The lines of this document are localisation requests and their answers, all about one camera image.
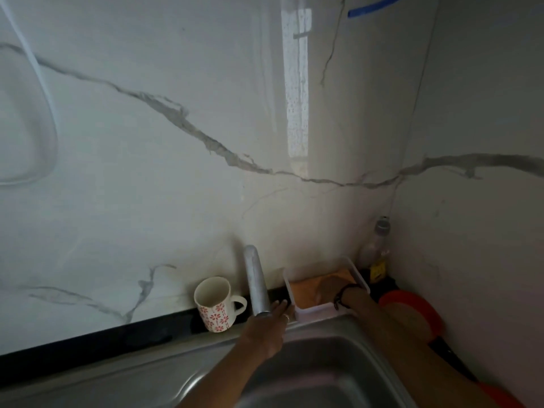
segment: mug handle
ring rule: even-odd
[[[248,307],[248,301],[246,300],[246,298],[242,298],[241,296],[232,295],[231,301],[241,303],[241,308],[235,311],[235,316],[240,315]]]

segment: white cable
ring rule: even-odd
[[[8,19],[8,22],[11,25],[11,28],[17,35],[17,38],[21,44],[24,54],[26,54],[26,57],[28,61],[30,62],[31,67],[34,70],[34,73],[36,74],[37,80],[40,84],[40,88],[47,102],[47,106],[48,106],[49,113],[51,115],[51,120],[53,123],[53,136],[50,139],[52,151],[50,151],[50,154],[48,155],[48,157],[46,157],[44,168],[41,169],[41,171],[38,171],[37,173],[25,173],[23,175],[18,175],[8,179],[0,179],[0,186],[9,186],[9,185],[16,185],[21,183],[35,182],[36,180],[43,179],[44,177],[49,175],[51,171],[53,171],[53,169],[55,168],[55,165],[57,164],[57,158],[58,158],[58,135],[57,135],[58,124],[57,124],[57,117],[55,115],[55,111],[53,107],[53,100],[46,87],[44,78],[41,75],[40,66],[36,61],[36,57],[32,53],[31,47],[28,44],[27,40],[25,39],[23,33],[21,33],[21,30],[17,26],[17,22],[15,21],[15,17],[11,13],[11,10],[9,8],[7,1],[0,0],[0,7],[4,11],[4,14],[6,18]]]

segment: blue strip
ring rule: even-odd
[[[363,16],[365,14],[373,13],[374,11],[381,10],[391,4],[395,4],[399,0],[381,0],[377,3],[370,4],[364,7],[354,8],[353,10],[348,11],[348,18],[354,18],[358,16]]]

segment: stainless steel sink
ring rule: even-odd
[[[173,407],[233,346],[237,325],[0,393],[2,407]],[[415,407],[351,316],[289,325],[239,408]]]

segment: white mug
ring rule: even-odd
[[[234,324],[236,316],[248,307],[248,301],[231,295],[231,284],[221,276],[204,279],[195,289],[195,303],[200,317],[210,332],[223,332]],[[242,307],[235,309],[234,302]]]

